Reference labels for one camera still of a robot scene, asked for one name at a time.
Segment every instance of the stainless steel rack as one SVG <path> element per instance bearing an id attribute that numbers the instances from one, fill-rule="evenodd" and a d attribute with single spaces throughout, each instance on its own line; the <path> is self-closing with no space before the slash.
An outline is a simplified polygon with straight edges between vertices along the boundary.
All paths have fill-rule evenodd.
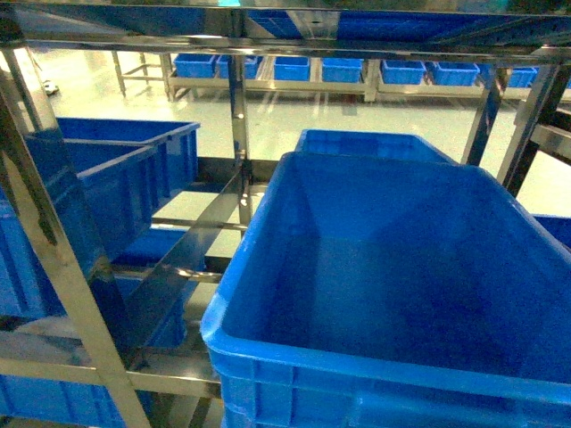
<path id="1" fill-rule="evenodd" d="M 250 82 L 244 79 L 243 55 L 346 56 L 366 58 L 369 64 L 381 58 L 494 64 L 492 78 L 484 83 L 480 108 L 463 156 L 464 162 L 473 165 L 482 159 L 501 101 L 509 92 L 509 69 L 541 65 L 527 101 L 521 104 L 516 133 L 499 175 L 499 180 L 517 194 L 537 151 L 571 163 L 571 113 L 558 108 L 571 78 L 571 48 L 567 47 L 571 45 L 571 12 L 565 5 L 551 6 L 553 3 L 556 2 L 500 5 L 484 0 L 94 0 L 85 4 L 79 0 L 22 0 L 0 4 L 0 52 L 7 67 L 0 73 L 0 183 L 81 338 L 47 340 L 33 334 L 1 332 L 0 373 L 104 385 L 129 428 L 166 426 L 160 418 L 145 414 L 136 390 L 201 397 L 192 419 L 194 426 L 203 419 L 208 400 L 220 393 L 219 382 L 200 344 L 198 348 L 187 344 L 173 351 L 116 346 L 90 290 L 95 282 L 114 280 L 112 266 L 103 255 L 90 269 L 82 270 L 52 202 L 53 196 L 46 190 L 26 145 L 29 137 L 44 138 L 62 160 L 61 168 L 70 168 L 28 45 L 233 55 L 228 90 L 236 157 L 200 159 L 200 179 L 226 185 L 195 222 L 184 225 L 190 228 L 171 250 L 167 262 L 140 273 L 145 277 L 140 288 L 144 309 L 145 304 L 154 304 L 159 296 L 173 300 L 188 277 L 204 275 L 191 269 L 190 261 L 195 255 L 188 244 L 199 242 L 207 247 L 223 228 L 244 231 L 252 215 L 251 191 L 267 182 L 275 168 L 275 162 L 250 159 L 245 102 Z M 273 37 L 249 18 L 250 10 L 287 11 L 301 37 Z M 203 14 L 203 25 L 199 29 L 185 27 L 186 16 L 196 11 Z M 419 12 L 436 17 L 478 12 L 502 19 L 420 41 L 337 36 L 340 14 L 360 11 L 394 16 Z M 364 86 L 374 81 L 367 80 L 369 77 L 370 74 Z M 177 84 L 175 76 L 170 79 Z M 226 82 L 218 84 L 220 88 L 227 87 Z M 370 86 L 359 88 L 363 94 L 368 89 Z M 231 225 L 228 218 L 236 205 L 240 224 Z M 87 214 L 85 202 L 80 206 Z M 207 260 L 207 270 L 221 273 L 227 262 Z M 141 322 L 149 326 L 153 320 Z"/>

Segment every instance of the plastic crate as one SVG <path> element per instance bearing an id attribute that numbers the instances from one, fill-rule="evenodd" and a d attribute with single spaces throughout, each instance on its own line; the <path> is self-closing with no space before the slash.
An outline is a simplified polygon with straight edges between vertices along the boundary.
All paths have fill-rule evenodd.
<path id="1" fill-rule="evenodd" d="M 160 151 L 157 146 L 133 144 L 67 143 L 87 203 L 99 228 L 110 259 L 117 257 L 151 225 L 159 208 L 154 168 Z M 45 142 L 28 141 L 40 173 L 51 165 Z M 76 255 L 83 268 L 93 266 L 97 257 L 84 219 L 75 211 L 81 184 L 70 188 L 65 180 L 46 185 L 50 194 L 60 194 L 54 204 L 70 239 L 82 241 Z M 52 286 L 31 249 L 12 206 L 0 192 L 0 314 L 14 317 L 46 317 L 63 313 Z"/>
<path id="2" fill-rule="evenodd" d="M 436 85 L 473 86 L 480 74 L 477 65 L 466 62 L 427 62 L 426 67 Z"/>
<path id="3" fill-rule="evenodd" d="M 484 80 L 490 78 L 492 67 L 489 64 L 478 64 L 480 74 Z M 521 67 L 513 69 L 508 87 L 529 87 L 537 76 L 537 70 L 533 67 Z"/>
<path id="4" fill-rule="evenodd" d="M 274 65 L 275 80 L 309 80 L 310 59 L 278 56 Z"/>
<path id="5" fill-rule="evenodd" d="M 276 37 L 302 38 L 286 11 L 248 11 L 248 16 Z"/>
<path id="6" fill-rule="evenodd" d="M 571 248 L 571 218 L 557 216 L 535 216 L 535 219 L 560 242 Z"/>
<path id="7" fill-rule="evenodd" d="M 160 207 L 196 180 L 196 130 L 200 127 L 197 122 L 58 118 L 58 123 L 67 141 L 156 146 L 160 152 L 154 166 Z"/>
<path id="8" fill-rule="evenodd" d="M 384 60 L 383 82 L 388 85 L 420 85 L 425 76 L 426 67 L 421 61 Z"/>
<path id="9" fill-rule="evenodd" d="M 175 58 L 177 76 L 180 78 L 213 78 L 217 55 L 179 53 Z"/>
<path id="10" fill-rule="evenodd" d="M 117 284 L 125 295 L 132 292 L 139 282 L 140 280 L 135 278 L 117 278 Z M 173 348 L 185 339 L 183 315 L 187 298 L 185 291 L 172 311 L 163 319 L 150 346 Z M 21 327 L 20 331 L 77 337 L 69 325 L 62 323 L 62 318 L 44 318 Z M 151 394 L 145 391 L 138 394 L 145 411 L 150 412 Z M 19 376 L 0 375 L 0 414 L 102 428 L 126 426 L 109 392 L 103 386 Z"/>
<path id="11" fill-rule="evenodd" d="M 295 151 L 456 164 L 427 140 L 410 134 L 305 129 Z"/>
<path id="12" fill-rule="evenodd" d="M 341 12 L 338 40 L 382 40 L 426 42 L 453 30 L 483 21 L 482 17 L 459 14 Z"/>
<path id="13" fill-rule="evenodd" d="M 159 261 L 170 247 L 182 237 L 182 230 L 152 229 L 121 255 L 132 266 L 145 266 Z M 140 279 L 117 276 L 121 297 L 126 299 L 139 285 Z M 175 348 L 186 337 L 183 319 L 185 303 L 196 283 L 189 282 L 178 302 L 161 322 L 150 346 Z M 67 317 L 49 317 L 19 328 L 21 333 L 77 338 Z M 151 409 L 151 394 L 139 392 L 146 411 Z M 0 414 L 53 421 L 62 424 L 79 424 L 102 428 L 123 428 L 125 424 L 103 386 L 19 376 L 0 375 Z"/>
<path id="14" fill-rule="evenodd" d="M 321 77 L 324 82 L 359 83 L 363 60 L 324 58 Z"/>
<path id="15" fill-rule="evenodd" d="M 228 428 L 571 426 L 570 272 L 482 169 L 289 153 L 202 321 Z"/>
<path id="16" fill-rule="evenodd" d="M 216 61 L 221 78 L 228 78 L 228 59 L 228 55 L 222 55 Z M 261 56 L 246 56 L 244 61 L 246 78 L 256 78 L 262 59 Z"/>

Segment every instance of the epoxy floor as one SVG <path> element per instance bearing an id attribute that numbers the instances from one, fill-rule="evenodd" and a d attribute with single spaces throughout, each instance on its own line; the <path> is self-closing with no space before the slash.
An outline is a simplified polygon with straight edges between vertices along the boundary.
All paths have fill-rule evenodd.
<path id="1" fill-rule="evenodd" d="M 56 116 L 112 119 L 193 120 L 201 123 L 198 132 L 200 156 L 232 157 L 230 109 L 226 91 L 196 89 L 175 103 L 169 103 L 162 82 L 127 82 L 127 97 L 119 89 L 112 56 L 96 51 L 37 52 L 45 78 L 61 89 L 50 98 Z M 120 53 L 123 70 L 138 65 L 138 54 Z M 158 64 L 158 57 L 147 55 Z M 152 70 L 158 75 L 159 69 Z M 309 94 L 248 94 L 250 149 L 253 159 L 278 160 L 294 149 L 305 128 L 369 130 L 411 133 L 424 137 L 443 152 L 459 161 L 464 151 L 476 100 L 383 98 L 376 103 L 362 103 L 352 96 Z M 482 167 L 496 175 L 511 135 L 516 116 L 516 102 L 505 102 L 497 118 Z M 532 213 L 571 217 L 571 168 L 539 154 L 519 195 Z M 159 215 L 196 219 L 214 197 L 208 193 L 182 193 Z M 254 207 L 259 203 L 254 198 Z M 238 221 L 237 212 L 230 221 Z M 222 231 L 213 245 L 212 255 L 230 257 L 240 235 Z M 213 287 L 199 287 L 189 308 L 202 308 Z M 184 410 L 192 403 L 181 401 L 175 407 L 171 426 L 184 426 Z M 219 426 L 220 407 L 216 403 L 205 426 Z M 12 420 L 10 427 L 55 427 L 59 424 Z"/>

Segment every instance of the stacked blue crate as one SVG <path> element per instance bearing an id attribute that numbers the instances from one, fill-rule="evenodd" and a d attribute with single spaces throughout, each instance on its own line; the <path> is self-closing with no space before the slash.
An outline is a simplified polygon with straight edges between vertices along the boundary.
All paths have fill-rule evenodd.
<path id="1" fill-rule="evenodd" d="M 421 61 L 389 61 L 381 64 L 383 83 L 387 85 L 420 85 L 426 73 Z"/>
<path id="2" fill-rule="evenodd" d="M 76 255 L 81 266 L 89 270 L 101 254 L 95 253 L 91 235 L 83 227 L 86 221 L 74 210 L 78 194 L 85 191 L 103 247 L 111 259 L 117 257 L 149 228 L 154 212 L 194 179 L 197 125 L 159 122 L 157 127 L 155 122 L 149 124 L 156 137 L 151 138 L 150 128 L 136 126 L 140 122 L 87 122 L 61 119 L 64 134 L 75 137 L 66 147 L 80 181 L 70 189 L 70 172 L 55 175 L 61 179 L 51 180 L 47 186 L 51 194 L 62 195 L 54 204 L 70 239 L 82 244 L 75 248 Z M 78 137 L 115 141 L 86 142 Z M 131 142 L 118 142 L 125 139 Z M 28 146 L 40 173 L 49 172 L 49 145 L 30 139 Z M 0 314 L 38 318 L 63 313 L 12 206 L 1 196 Z"/>
<path id="3" fill-rule="evenodd" d="M 228 55 L 222 55 L 216 61 L 220 78 L 228 78 Z M 246 78 L 256 78 L 261 56 L 246 56 L 244 61 Z"/>
<path id="4" fill-rule="evenodd" d="M 427 62 L 436 85 L 473 86 L 480 73 L 477 65 L 468 62 Z"/>
<path id="5" fill-rule="evenodd" d="M 274 63 L 275 80 L 309 80 L 310 59 L 305 57 L 278 56 Z"/>
<path id="6" fill-rule="evenodd" d="M 321 77 L 324 82 L 359 83 L 363 60 L 324 58 Z"/>
<path id="7" fill-rule="evenodd" d="M 227 428 L 569 427 L 570 271 L 481 169 L 287 154 L 203 317 Z"/>
<path id="8" fill-rule="evenodd" d="M 197 122 L 127 119 L 58 118 L 64 141 L 156 146 L 160 156 L 155 158 L 156 187 L 159 206 L 174 198 L 196 179 Z"/>
<path id="9" fill-rule="evenodd" d="M 180 53 L 175 58 L 177 76 L 180 78 L 213 78 L 217 55 Z"/>
<path id="10" fill-rule="evenodd" d="M 119 260 L 128 260 L 134 266 L 152 265 L 165 255 L 183 233 L 184 231 L 180 230 L 152 229 L 133 243 Z M 145 263 L 138 265 L 137 260 L 144 260 Z M 116 279 L 124 300 L 141 281 L 128 276 L 117 276 Z M 196 283 L 188 283 L 170 313 L 161 321 L 149 346 L 176 348 L 182 343 L 186 337 L 184 306 L 195 287 Z M 20 327 L 20 331 L 48 336 L 77 337 L 70 327 L 69 320 L 63 317 L 43 318 Z M 145 411 L 149 413 L 153 404 L 151 394 L 140 391 L 138 395 Z M 103 386 L 19 376 L 0 375 L 0 414 L 101 428 L 126 426 L 109 392 Z"/>
<path id="11" fill-rule="evenodd" d="M 489 64 L 478 64 L 480 75 L 483 80 L 490 78 L 492 66 Z M 508 87 L 530 87 L 537 76 L 534 67 L 518 67 L 511 72 Z"/>
<path id="12" fill-rule="evenodd" d="M 339 40 L 383 40 L 385 42 L 425 42 L 482 20 L 477 15 L 341 12 Z"/>
<path id="13" fill-rule="evenodd" d="M 302 38 L 286 11 L 248 11 L 248 16 L 278 38 Z"/>

